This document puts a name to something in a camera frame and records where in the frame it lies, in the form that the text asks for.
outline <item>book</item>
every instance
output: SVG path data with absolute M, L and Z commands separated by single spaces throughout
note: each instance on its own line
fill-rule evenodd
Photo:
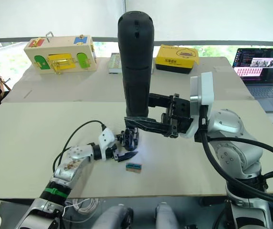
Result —
M 109 73 L 122 73 L 122 63 L 119 53 L 114 52 L 111 54 L 109 64 L 108 64 Z M 154 62 L 151 66 L 151 74 L 154 71 Z

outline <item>white table surface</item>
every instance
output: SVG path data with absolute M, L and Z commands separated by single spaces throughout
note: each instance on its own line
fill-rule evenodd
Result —
M 97 58 L 96 72 L 38 74 L 31 65 L 2 102 L 125 101 L 122 74 L 109 74 L 109 58 Z M 189 98 L 190 77 L 213 72 L 216 100 L 252 100 L 225 57 L 200 57 L 190 74 L 154 69 L 150 92 Z
M 36 198 L 52 175 L 52 163 L 69 135 L 80 124 L 98 119 L 114 134 L 125 126 L 123 102 L 3 103 L 0 106 L 0 198 Z M 273 146 L 273 124 L 257 101 L 216 101 L 215 110 L 239 114 L 246 129 Z M 162 109 L 150 108 L 159 119 Z M 101 127 L 90 124 L 77 132 L 70 146 L 98 142 Z M 140 131 L 139 153 L 131 162 L 142 172 L 125 170 L 126 162 L 95 161 L 81 195 L 135 197 L 164 195 L 224 195 L 225 181 L 209 164 L 200 143 Z M 273 170 L 273 154 L 264 151 L 263 173 Z M 269 180 L 273 192 L 273 179 Z

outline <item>white wall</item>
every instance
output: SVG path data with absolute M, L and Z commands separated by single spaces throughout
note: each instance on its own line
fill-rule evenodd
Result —
M 0 38 L 117 37 L 121 0 L 0 0 Z
M 273 0 L 126 0 L 150 15 L 156 41 L 273 41 Z

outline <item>keyboard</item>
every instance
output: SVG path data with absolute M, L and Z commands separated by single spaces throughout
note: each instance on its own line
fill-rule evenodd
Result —
M 255 98 L 273 98 L 273 87 L 248 87 Z

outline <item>small box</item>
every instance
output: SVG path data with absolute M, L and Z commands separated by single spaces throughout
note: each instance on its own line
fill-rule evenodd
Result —
M 194 62 L 199 64 L 197 49 L 162 44 L 156 57 L 156 68 L 188 74 L 192 70 Z
M 24 51 L 40 74 L 96 70 L 91 36 L 31 39 Z

